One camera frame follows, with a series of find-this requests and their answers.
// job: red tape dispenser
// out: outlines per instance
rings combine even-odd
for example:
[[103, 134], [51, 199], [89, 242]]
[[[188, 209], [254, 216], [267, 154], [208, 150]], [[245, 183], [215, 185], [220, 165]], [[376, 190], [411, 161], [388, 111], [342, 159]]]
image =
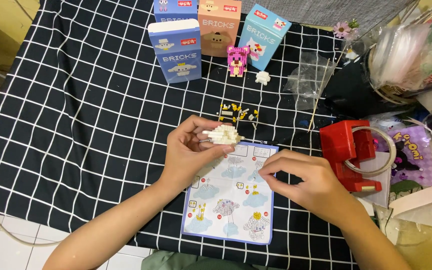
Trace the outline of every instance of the red tape dispenser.
[[364, 179], [359, 169], [360, 162], [376, 157], [370, 130], [376, 131], [367, 120], [344, 120], [319, 130], [322, 155], [348, 191], [381, 191], [381, 183]]

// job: table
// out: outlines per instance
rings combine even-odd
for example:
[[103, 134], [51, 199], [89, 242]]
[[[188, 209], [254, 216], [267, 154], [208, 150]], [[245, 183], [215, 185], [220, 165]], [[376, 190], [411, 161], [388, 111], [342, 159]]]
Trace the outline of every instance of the table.
[[[209, 56], [203, 79], [167, 85], [146, 31], [151, 12], [148, 0], [41, 1], [0, 92], [0, 214], [76, 230], [157, 181], [168, 133], [192, 114], [217, 120], [221, 103], [258, 110], [257, 130], [236, 124], [248, 141], [321, 156], [318, 130], [334, 117], [318, 108], [307, 132], [311, 112], [282, 89], [302, 48], [339, 57], [332, 33], [294, 23], [267, 86], [252, 66], [229, 77], [226, 59]], [[270, 245], [181, 235], [184, 194], [128, 244], [284, 269], [358, 268], [337, 227], [278, 194]]]

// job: gray fabric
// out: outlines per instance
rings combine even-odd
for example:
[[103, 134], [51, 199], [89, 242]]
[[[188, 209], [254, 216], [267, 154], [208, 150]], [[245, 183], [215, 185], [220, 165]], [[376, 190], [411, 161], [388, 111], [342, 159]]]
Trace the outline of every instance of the gray fabric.
[[357, 19], [369, 30], [381, 21], [391, 21], [413, 0], [243, 0], [242, 12], [258, 3], [288, 21], [318, 26]]

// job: blue box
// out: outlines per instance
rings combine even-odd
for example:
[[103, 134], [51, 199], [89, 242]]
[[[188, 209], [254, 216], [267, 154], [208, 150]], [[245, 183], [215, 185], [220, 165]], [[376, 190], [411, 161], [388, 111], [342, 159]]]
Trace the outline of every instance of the blue box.
[[154, 0], [156, 22], [198, 19], [196, 0]]
[[248, 45], [248, 64], [263, 71], [290, 27], [291, 22], [255, 4], [246, 16], [237, 46]]
[[201, 34], [197, 20], [150, 23], [148, 33], [168, 84], [201, 79]]

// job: hello kitty illustration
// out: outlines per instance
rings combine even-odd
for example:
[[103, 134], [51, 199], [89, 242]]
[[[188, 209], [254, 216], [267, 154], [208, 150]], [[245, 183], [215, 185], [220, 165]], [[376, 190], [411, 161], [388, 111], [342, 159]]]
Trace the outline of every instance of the hello kitty illustration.
[[276, 20], [274, 21], [273, 28], [278, 30], [278, 31], [281, 31], [281, 29], [283, 27], [285, 27], [285, 25], [286, 25], [286, 22], [281, 21], [279, 18], [276, 18]]
[[266, 50], [266, 46], [261, 46], [253, 40], [252, 37], [249, 38], [249, 41], [246, 43], [249, 46], [249, 56], [251, 60], [258, 61], [260, 56], [263, 56]]
[[159, 0], [159, 11], [168, 11], [168, 0]]

